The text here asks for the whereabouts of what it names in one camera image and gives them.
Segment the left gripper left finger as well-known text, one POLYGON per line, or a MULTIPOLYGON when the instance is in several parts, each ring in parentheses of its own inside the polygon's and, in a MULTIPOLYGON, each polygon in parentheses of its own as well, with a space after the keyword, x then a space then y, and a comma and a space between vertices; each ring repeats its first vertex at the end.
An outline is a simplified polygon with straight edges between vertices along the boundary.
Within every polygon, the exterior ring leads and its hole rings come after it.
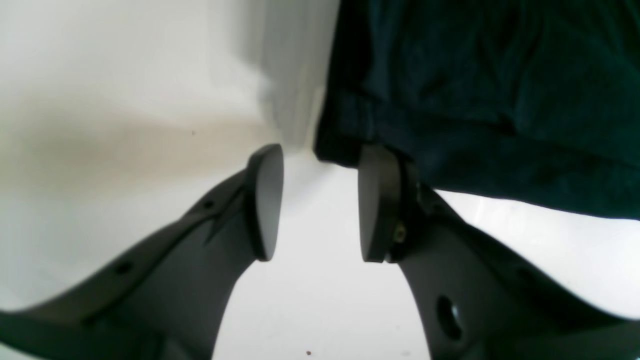
POLYGON ((279 144, 178 220, 68 291, 1 313, 1 342, 48 360, 210 360, 240 276, 272 259, 284 184, 279 144))

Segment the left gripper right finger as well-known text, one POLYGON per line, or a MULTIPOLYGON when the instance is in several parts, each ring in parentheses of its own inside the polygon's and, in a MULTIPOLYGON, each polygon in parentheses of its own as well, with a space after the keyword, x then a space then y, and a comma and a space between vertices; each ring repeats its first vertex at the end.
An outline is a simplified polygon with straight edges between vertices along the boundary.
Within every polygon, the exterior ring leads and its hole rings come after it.
POLYGON ((358 161, 366 262, 397 264, 432 360, 637 360, 638 320, 571 293, 462 219, 414 165, 382 146, 358 161))

